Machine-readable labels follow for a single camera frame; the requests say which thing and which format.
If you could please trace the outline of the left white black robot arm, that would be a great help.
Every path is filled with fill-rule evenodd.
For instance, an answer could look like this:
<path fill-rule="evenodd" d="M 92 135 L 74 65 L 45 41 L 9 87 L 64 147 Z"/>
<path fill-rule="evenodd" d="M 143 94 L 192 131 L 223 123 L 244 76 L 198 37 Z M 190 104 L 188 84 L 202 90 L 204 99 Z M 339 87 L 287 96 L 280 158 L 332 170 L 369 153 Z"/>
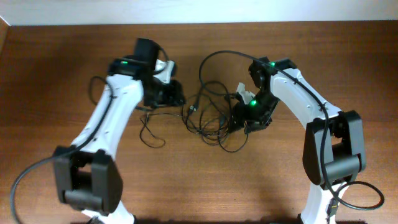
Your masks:
<path fill-rule="evenodd" d="M 150 110 L 185 104 L 174 80 L 174 61 L 159 59 L 162 47 L 138 38 L 131 55 L 110 63 L 104 90 L 82 132 L 54 151 L 58 199 L 95 223 L 134 223 L 122 203 L 123 180 L 116 165 L 118 144 L 139 104 Z"/>

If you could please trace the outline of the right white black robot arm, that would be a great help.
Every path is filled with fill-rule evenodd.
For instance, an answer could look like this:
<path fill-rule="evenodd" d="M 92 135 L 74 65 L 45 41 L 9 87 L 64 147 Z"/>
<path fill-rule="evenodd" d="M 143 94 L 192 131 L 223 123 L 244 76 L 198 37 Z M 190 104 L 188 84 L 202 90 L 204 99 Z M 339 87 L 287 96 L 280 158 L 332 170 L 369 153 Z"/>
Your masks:
<path fill-rule="evenodd" d="M 231 129 L 246 134 L 266 129 L 283 102 L 305 129 L 302 163 L 310 191 L 299 223 L 336 223 L 336 212 L 350 185 L 366 167 L 363 122 L 356 111 L 342 111 L 322 97 L 290 59 L 255 58 L 248 68 L 258 88 L 239 84 Z"/>

